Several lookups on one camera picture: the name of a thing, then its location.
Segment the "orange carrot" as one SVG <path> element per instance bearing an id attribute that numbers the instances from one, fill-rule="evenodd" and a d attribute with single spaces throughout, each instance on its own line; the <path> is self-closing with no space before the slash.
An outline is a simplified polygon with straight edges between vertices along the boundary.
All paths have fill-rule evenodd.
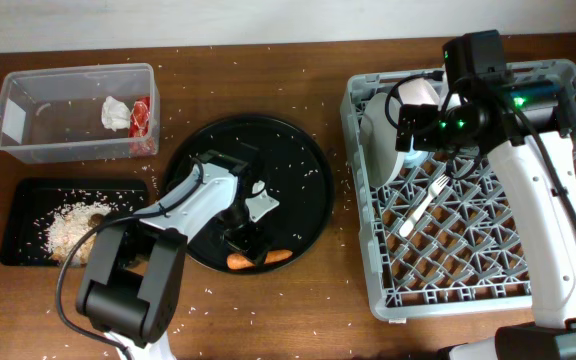
<path id="1" fill-rule="evenodd" d="M 284 260 L 289 259 L 292 256 L 292 252 L 290 250 L 272 250 L 266 254 L 264 261 L 262 262 L 263 265 L 269 265 L 274 263 L 279 263 Z M 248 260 L 241 254 L 230 254 L 227 257 L 227 266 L 230 270 L 242 270 L 247 268 L 258 267 L 262 264 L 255 264 L 252 261 Z"/>

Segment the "light blue cup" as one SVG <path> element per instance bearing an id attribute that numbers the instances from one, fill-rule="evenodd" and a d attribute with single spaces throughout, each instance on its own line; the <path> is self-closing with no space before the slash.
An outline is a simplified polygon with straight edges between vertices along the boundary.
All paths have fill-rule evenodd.
<path id="1" fill-rule="evenodd" d="M 404 157 L 403 167 L 411 169 L 423 165 L 429 158 L 430 153 L 426 151 L 412 150 Z"/>

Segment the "white plastic fork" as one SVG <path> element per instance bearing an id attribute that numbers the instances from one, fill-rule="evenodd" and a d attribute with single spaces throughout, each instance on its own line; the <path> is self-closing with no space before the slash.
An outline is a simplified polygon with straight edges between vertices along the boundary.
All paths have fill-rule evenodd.
<path id="1" fill-rule="evenodd" d="M 415 224 L 419 221 L 425 210 L 435 199 L 440 195 L 444 187 L 448 184 L 450 178 L 443 174 L 439 176 L 429 187 L 426 196 L 420 204 L 408 215 L 403 225 L 399 228 L 398 234 L 402 237 L 407 237 L 413 230 Z"/>

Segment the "pink bowl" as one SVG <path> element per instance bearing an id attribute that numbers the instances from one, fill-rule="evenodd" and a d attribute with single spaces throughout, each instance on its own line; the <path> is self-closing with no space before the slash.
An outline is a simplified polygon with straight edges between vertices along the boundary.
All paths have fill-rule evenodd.
<path id="1" fill-rule="evenodd" d="M 403 105 L 435 105 L 440 102 L 439 95 L 424 78 L 417 78 L 405 82 L 397 89 L 400 102 Z"/>

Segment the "grey plate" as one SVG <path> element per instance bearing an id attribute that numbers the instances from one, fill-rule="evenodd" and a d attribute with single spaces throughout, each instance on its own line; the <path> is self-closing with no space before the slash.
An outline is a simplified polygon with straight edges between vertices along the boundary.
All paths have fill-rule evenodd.
<path id="1" fill-rule="evenodd" d="M 397 130 L 385 116 L 386 93 L 375 94 L 367 103 L 360 124 L 360 144 L 371 187 L 392 182 L 401 171 L 406 153 L 395 149 Z"/>

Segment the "red snack wrapper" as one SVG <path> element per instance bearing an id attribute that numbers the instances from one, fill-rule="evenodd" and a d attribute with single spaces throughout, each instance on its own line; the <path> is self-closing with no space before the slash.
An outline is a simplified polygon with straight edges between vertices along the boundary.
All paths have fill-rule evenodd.
<path id="1" fill-rule="evenodd" d="M 154 139 L 148 135 L 150 121 L 150 97 L 137 99 L 134 103 L 131 116 L 129 137 L 134 139 L 130 144 L 132 156 L 150 156 L 157 153 Z"/>

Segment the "brown food scrap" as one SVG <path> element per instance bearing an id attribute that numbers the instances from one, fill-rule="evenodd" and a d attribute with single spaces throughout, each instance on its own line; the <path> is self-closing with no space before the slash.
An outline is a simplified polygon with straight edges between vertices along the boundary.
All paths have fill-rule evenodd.
<path id="1" fill-rule="evenodd" d="M 103 221 L 104 221 L 104 215 L 103 214 L 93 214 L 88 220 L 88 225 L 91 228 L 94 228 L 94 227 L 100 225 Z"/>

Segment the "white napkin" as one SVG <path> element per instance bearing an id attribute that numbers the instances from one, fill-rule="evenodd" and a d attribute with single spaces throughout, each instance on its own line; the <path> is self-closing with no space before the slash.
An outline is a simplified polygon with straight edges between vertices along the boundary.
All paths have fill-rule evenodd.
<path id="1" fill-rule="evenodd" d="M 105 129 L 112 131 L 130 127 L 131 110 L 121 101 L 108 96 L 101 111 L 101 122 Z"/>

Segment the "rice and nuts pile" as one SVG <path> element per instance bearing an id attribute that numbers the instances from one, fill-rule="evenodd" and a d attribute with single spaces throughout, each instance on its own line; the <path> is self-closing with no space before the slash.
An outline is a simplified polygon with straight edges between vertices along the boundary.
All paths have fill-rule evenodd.
<path id="1" fill-rule="evenodd" d="M 88 225 L 89 218 L 93 214 L 103 214 L 105 218 L 111 211 L 110 205 L 100 202 L 78 202 L 57 208 L 52 223 L 45 231 L 44 248 L 50 259 L 63 262 L 80 238 L 93 229 Z"/>

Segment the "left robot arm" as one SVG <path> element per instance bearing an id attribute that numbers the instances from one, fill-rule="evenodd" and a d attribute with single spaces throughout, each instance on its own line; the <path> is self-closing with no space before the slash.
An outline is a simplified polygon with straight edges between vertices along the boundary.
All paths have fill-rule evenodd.
<path id="1" fill-rule="evenodd" d="M 279 202 L 267 194 L 256 149 L 228 156 L 209 150 L 156 203 L 110 217 L 86 233 L 95 240 L 76 310 L 89 337 L 124 359 L 170 359 L 167 328 L 177 307 L 188 244 L 210 222 L 219 238 L 255 266 L 271 242 L 258 223 Z"/>

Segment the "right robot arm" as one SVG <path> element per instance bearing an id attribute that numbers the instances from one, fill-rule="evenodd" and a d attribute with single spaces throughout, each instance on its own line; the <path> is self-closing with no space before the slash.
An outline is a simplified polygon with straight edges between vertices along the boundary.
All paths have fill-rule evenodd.
<path id="1" fill-rule="evenodd" d="M 576 75 L 552 65 L 518 76 L 495 30 L 442 49 L 458 104 L 404 105 L 388 113 L 395 147 L 459 154 L 477 150 L 500 181 L 527 263 L 533 321 L 441 350 L 445 359 L 576 359 Z"/>

